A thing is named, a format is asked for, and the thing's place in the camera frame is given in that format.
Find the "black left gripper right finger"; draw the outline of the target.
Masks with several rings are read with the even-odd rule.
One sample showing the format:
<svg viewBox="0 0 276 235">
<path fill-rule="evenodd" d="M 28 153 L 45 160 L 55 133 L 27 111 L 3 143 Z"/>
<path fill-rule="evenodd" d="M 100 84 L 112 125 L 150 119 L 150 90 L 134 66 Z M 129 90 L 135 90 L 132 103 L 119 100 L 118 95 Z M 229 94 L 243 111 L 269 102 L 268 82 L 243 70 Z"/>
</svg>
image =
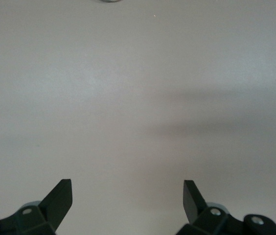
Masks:
<svg viewBox="0 0 276 235">
<path fill-rule="evenodd" d="M 209 206 L 193 180 L 184 181 L 183 207 L 188 219 L 177 235 L 241 235 L 243 222 L 220 206 Z"/>
</svg>

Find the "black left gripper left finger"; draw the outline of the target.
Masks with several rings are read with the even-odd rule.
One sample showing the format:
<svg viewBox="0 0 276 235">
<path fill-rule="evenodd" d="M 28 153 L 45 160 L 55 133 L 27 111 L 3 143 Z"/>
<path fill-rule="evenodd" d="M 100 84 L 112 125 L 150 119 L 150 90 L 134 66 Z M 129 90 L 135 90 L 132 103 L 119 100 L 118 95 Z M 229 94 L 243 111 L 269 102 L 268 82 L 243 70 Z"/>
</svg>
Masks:
<svg viewBox="0 0 276 235">
<path fill-rule="evenodd" d="M 0 220 L 0 235 L 54 235 L 72 206 L 72 183 L 62 179 L 40 202 Z"/>
</svg>

